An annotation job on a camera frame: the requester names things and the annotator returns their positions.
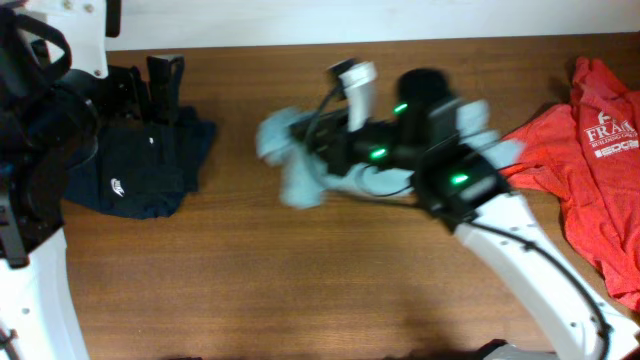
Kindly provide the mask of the light blue t-shirt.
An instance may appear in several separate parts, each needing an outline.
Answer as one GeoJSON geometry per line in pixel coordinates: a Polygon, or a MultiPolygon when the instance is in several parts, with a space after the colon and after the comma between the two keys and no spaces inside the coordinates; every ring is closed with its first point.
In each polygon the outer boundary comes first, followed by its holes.
{"type": "MultiPolygon", "coordinates": [[[[508,140],[491,129],[489,104],[478,100],[462,105],[456,111],[456,129],[462,143],[483,155],[498,169],[516,163],[525,149],[520,140],[508,140]]],[[[301,142],[290,133],[292,125],[310,119],[310,111],[296,107],[278,110],[263,120],[256,134],[257,156],[268,165],[282,168],[280,200],[283,204],[309,209],[322,205],[331,190],[373,197],[389,194],[393,198],[406,196],[411,190],[410,170],[385,170],[380,175],[365,175],[365,165],[359,163],[345,176],[330,175],[327,165],[316,155],[308,155],[301,142]]]]}

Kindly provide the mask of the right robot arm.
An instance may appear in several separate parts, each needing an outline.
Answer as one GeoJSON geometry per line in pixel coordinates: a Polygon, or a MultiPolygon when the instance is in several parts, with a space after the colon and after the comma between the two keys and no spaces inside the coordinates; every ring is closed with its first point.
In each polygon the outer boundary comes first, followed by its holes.
{"type": "Polygon", "coordinates": [[[345,177],[357,166],[405,170],[415,207],[488,265],[551,343],[550,359],[635,359],[639,327],[607,304],[539,226],[526,199],[475,145],[463,102],[437,69],[417,68],[397,83],[390,122],[372,117],[374,78],[363,66],[335,74],[339,110],[318,107],[288,128],[305,168],[345,177]]]}

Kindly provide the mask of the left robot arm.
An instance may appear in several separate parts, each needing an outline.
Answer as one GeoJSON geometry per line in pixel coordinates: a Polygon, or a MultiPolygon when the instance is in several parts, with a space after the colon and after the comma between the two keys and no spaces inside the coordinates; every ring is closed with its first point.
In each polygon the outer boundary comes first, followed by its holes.
{"type": "Polygon", "coordinates": [[[111,66],[118,1],[1,5],[1,355],[85,359],[67,275],[61,201],[77,152],[115,118],[179,116],[178,56],[148,59],[151,78],[111,66]]]}

